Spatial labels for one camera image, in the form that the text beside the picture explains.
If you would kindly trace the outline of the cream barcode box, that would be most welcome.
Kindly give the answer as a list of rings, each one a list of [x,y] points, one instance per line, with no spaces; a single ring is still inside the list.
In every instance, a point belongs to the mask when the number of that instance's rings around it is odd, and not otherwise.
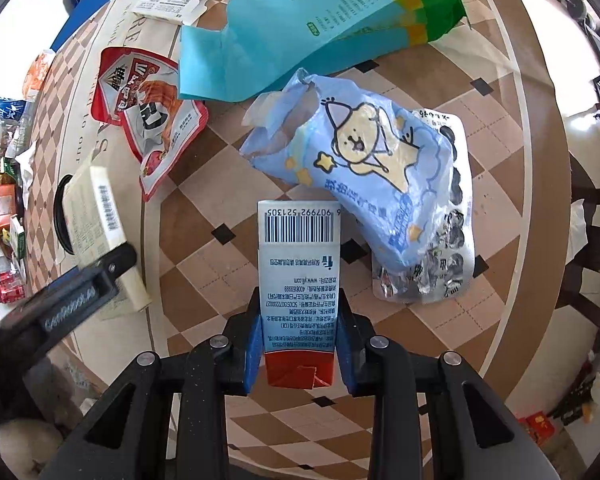
[[[61,203],[79,266],[94,263],[126,242],[106,167],[86,160],[69,180]],[[137,266],[123,273],[116,283],[119,293],[99,311],[101,320],[140,312],[150,305]]]

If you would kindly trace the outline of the white red milk carton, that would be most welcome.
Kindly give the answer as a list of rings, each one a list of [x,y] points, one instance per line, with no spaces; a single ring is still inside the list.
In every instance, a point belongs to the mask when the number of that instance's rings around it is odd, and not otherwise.
[[[329,387],[334,380],[341,207],[336,200],[261,200],[258,272],[268,383]]]

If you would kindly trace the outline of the red white snack packet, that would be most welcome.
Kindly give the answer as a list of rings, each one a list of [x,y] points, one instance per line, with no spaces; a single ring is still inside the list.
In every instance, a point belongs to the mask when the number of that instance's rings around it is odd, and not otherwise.
[[[122,128],[140,162],[145,202],[209,118],[203,102],[178,96],[177,62],[131,47],[102,50],[91,114],[98,122]]]

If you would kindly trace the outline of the blue green snack bag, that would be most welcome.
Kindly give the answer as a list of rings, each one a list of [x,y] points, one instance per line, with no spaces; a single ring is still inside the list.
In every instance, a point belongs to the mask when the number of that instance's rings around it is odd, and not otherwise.
[[[242,102],[300,68],[330,75],[428,44],[465,15],[462,0],[228,0],[222,29],[182,27],[178,90]]]

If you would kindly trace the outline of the red packet on floor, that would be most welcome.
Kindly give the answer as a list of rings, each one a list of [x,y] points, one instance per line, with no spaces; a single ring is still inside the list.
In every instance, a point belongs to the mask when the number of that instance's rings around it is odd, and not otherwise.
[[[17,273],[0,274],[0,303],[14,304],[26,298],[26,290]]]

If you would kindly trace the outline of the black round lid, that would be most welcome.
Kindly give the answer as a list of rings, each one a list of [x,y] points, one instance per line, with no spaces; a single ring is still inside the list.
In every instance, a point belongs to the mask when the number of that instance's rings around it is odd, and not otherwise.
[[[71,174],[65,174],[57,185],[53,203],[53,224],[60,247],[67,254],[73,256],[74,252],[72,250],[68,226],[65,218],[64,206],[62,206],[62,199],[64,198],[65,189],[71,179]]]

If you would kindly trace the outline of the orange snack box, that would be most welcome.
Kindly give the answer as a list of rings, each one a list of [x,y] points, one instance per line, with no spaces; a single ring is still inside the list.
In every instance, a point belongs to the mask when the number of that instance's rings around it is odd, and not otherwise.
[[[16,186],[14,184],[0,185],[0,229],[9,226],[10,219],[17,212]]]

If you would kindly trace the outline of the silver panda foil wrapper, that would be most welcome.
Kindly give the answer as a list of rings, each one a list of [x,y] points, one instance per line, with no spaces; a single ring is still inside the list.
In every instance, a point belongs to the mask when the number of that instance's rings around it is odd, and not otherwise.
[[[460,118],[429,108],[412,114],[425,124],[412,134],[420,150],[407,169],[410,178],[419,178],[410,196],[420,231],[408,232],[414,257],[401,272],[372,259],[373,292],[381,300],[431,304],[464,292],[474,274],[471,171]]]

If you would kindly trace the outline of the white tissue on chair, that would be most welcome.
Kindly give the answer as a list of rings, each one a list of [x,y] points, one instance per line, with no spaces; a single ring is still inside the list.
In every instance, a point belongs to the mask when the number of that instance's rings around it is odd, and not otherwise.
[[[570,226],[565,264],[570,263],[580,250],[588,244],[584,199],[576,200],[570,205]]]

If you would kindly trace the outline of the dark wooden chair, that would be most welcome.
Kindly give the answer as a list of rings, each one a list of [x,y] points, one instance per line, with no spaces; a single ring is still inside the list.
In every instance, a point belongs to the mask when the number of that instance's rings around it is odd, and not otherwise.
[[[600,226],[592,223],[596,208],[600,206],[600,188],[596,188],[580,162],[570,156],[571,203],[583,200],[585,233],[588,241],[565,266],[562,286],[556,309],[572,307],[600,331],[600,307],[581,292],[582,272],[589,270],[600,274]]]

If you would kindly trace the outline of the light blue bear bag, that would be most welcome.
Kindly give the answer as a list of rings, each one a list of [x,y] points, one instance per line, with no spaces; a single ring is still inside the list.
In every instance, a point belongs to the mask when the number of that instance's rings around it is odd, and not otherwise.
[[[277,179],[328,191],[356,219],[382,266],[418,263],[451,189],[451,142],[422,118],[355,82],[298,70],[262,93],[240,152]]]

